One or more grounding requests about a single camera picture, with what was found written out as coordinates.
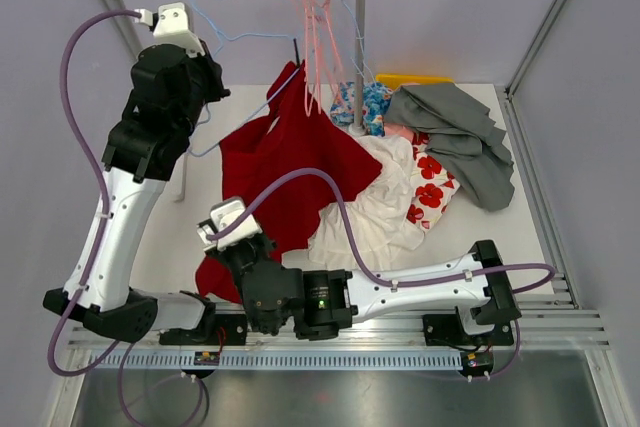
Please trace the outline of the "blue hanger of red skirt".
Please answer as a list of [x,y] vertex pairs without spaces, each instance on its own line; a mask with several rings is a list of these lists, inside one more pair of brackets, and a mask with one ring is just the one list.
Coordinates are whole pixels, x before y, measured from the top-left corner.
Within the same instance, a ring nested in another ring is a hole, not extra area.
[[[212,58],[213,60],[216,60],[216,57],[218,56],[218,54],[224,49],[224,47],[227,44],[231,44],[234,42],[238,42],[242,39],[245,38],[261,38],[261,39],[286,39],[287,41],[291,42],[292,46],[294,47],[294,53],[295,53],[295,59],[299,61],[299,50],[298,50],[298,42],[297,39],[289,34],[280,34],[280,33],[263,33],[263,32],[244,32],[235,36],[229,36],[227,35],[220,27],[218,27],[218,25],[216,24],[216,22],[212,19],[212,17],[210,15],[208,15],[203,8],[199,7],[197,5],[196,0],[189,0],[190,1],[190,6],[193,8],[193,10],[200,16],[202,17],[207,24],[209,25],[209,27],[212,29],[217,41],[218,41],[218,46],[215,48],[213,54],[212,54]],[[268,97],[267,101],[265,103],[263,103],[262,105],[260,105],[259,107],[257,107],[253,112],[251,112],[251,114],[249,114],[248,117],[246,117],[240,124],[238,124],[236,126],[236,128],[234,129],[233,132],[235,132],[236,130],[238,130],[240,127],[244,126],[245,124],[247,124],[249,121],[254,120],[258,114],[262,113],[266,107],[268,106],[268,101],[272,98]],[[202,125],[206,125],[207,123],[211,122],[212,118],[213,118],[213,114],[211,112],[211,108],[210,107],[205,107],[205,113],[206,113],[206,118],[204,121],[199,121],[196,124],[196,127],[200,127]],[[193,149],[188,150],[188,154],[193,157],[193,158],[203,158],[205,156],[207,156],[208,154],[212,153],[216,148],[219,147],[221,140],[217,141],[216,143],[212,144],[211,146],[205,148],[204,150],[200,151],[200,152],[195,152],[193,151]]]

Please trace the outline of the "dark red skirt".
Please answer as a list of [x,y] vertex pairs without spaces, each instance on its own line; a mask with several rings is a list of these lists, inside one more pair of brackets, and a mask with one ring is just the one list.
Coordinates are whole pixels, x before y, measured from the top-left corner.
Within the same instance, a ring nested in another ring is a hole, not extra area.
[[[220,143],[222,197],[250,204],[272,182],[301,168],[328,174],[345,201],[356,199],[382,165],[348,133],[319,111],[305,109],[305,68],[289,62],[267,92],[269,111]],[[304,249],[320,223],[320,211],[335,202],[332,189],[315,176],[301,176],[272,193],[254,212],[276,248],[270,256]]]

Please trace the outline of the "pink hanger of grey skirt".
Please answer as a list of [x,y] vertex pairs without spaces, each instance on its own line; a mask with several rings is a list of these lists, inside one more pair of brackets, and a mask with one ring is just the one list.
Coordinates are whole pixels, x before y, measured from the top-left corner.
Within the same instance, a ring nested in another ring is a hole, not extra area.
[[336,95],[338,92],[338,87],[340,82],[344,79],[344,72],[342,75],[338,74],[336,75],[334,73],[334,61],[333,61],[333,57],[332,57],[332,50],[331,50],[331,45],[330,45],[330,41],[329,41],[329,36],[327,33],[327,29],[326,29],[326,22],[325,22],[325,15],[324,15],[324,11],[322,9],[322,2],[323,0],[316,0],[316,5],[317,5],[317,14],[316,14],[316,21],[317,21],[317,29],[318,29],[318,36],[319,36],[319,41],[320,41],[320,47],[319,47],[319,63],[320,63],[320,78],[319,78],[319,86],[320,86],[320,93],[321,96],[316,96],[316,104],[318,105],[319,109],[318,111],[321,110],[322,104],[323,104],[323,87],[329,87],[330,91],[333,95]]

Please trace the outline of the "white pleated skirt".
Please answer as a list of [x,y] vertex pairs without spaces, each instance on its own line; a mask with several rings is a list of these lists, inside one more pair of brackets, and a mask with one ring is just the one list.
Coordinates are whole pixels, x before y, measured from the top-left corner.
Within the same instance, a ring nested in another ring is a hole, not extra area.
[[[382,169],[355,200],[345,203],[350,225],[370,270],[396,270],[396,260],[416,250],[424,240],[423,231],[407,219],[413,199],[412,147],[400,136],[364,136],[357,142],[381,163]],[[320,211],[318,229],[308,241],[308,257],[329,270],[359,268],[336,203]]]

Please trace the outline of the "pink hanger of white skirt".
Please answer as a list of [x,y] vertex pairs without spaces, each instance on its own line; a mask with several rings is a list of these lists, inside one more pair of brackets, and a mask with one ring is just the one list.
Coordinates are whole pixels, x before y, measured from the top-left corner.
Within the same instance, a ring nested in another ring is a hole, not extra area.
[[321,96],[319,78],[319,32],[317,29],[317,5],[316,0],[292,0],[296,13],[301,19],[303,31],[303,59],[304,59],[304,112],[309,118],[318,110],[316,96]]

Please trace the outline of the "blue wire hanger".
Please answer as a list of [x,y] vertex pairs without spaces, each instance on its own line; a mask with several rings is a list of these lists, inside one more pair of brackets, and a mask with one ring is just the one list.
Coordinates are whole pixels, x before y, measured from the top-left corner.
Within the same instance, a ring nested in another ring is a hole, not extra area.
[[362,93],[367,81],[374,80],[374,75],[367,66],[365,59],[366,0],[354,0],[353,7],[348,7],[346,3],[343,3],[343,5],[350,13],[354,22],[355,53],[353,63],[356,71],[354,85],[356,91]]

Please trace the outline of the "pink wire hanger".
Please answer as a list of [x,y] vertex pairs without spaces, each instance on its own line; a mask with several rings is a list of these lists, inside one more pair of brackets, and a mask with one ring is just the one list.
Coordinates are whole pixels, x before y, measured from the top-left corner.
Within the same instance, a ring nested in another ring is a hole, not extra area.
[[343,67],[342,59],[339,53],[338,43],[336,41],[336,37],[333,31],[332,16],[331,16],[331,2],[332,0],[323,0],[322,9],[325,15],[326,29],[329,36],[331,50],[332,50],[332,57],[334,61],[334,73],[336,75],[338,74],[342,75],[344,72],[344,67]]

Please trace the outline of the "pink skirt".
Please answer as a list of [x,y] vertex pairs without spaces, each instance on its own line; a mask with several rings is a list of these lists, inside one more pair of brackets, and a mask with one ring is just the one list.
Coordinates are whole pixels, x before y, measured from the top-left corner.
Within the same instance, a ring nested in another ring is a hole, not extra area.
[[384,133],[386,136],[399,136],[405,138],[409,142],[413,141],[414,132],[404,125],[387,123],[384,125]]

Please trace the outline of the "red poppy print skirt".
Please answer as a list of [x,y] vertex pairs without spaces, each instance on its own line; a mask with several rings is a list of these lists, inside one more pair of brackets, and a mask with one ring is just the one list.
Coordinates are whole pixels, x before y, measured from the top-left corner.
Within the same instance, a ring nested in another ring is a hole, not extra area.
[[411,141],[414,167],[410,176],[413,198],[407,219],[425,232],[441,220],[460,183],[428,151],[429,138],[414,133]]

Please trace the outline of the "grey skirt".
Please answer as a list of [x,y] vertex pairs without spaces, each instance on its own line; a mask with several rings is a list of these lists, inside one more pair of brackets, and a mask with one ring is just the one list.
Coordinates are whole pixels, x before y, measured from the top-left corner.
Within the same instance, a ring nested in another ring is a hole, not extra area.
[[384,116],[428,137],[427,153],[460,183],[478,207],[508,207],[515,187],[514,161],[506,131],[490,109],[453,83],[403,85],[391,96]]

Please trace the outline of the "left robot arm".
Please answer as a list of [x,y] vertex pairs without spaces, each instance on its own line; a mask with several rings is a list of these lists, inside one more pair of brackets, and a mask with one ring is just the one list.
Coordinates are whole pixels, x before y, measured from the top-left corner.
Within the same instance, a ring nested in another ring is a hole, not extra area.
[[115,341],[135,343],[151,330],[178,328],[195,344],[213,339],[217,321],[196,294],[149,294],[130,276],[147,221],[176,163],[190,146],[203,108],[229,96],[208,51],[161,44],[131,68],[132,90],[108,134],[102,199],[73,274],[46,292],[45,309]]

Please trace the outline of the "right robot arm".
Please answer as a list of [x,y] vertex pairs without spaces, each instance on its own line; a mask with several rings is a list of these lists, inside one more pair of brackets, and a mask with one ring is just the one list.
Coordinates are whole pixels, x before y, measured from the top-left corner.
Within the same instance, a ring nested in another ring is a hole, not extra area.
[[320,341],[382,315],[412,309],[453,309],[456,336],[476,343],[489,328],[521,311],[491,240],[443,264],[378,273],[287,268],[270,258],[271,241],[256,234],[223,250],[207,249],[231,274],[252,331],[276,336],[291,324],[299,340]]

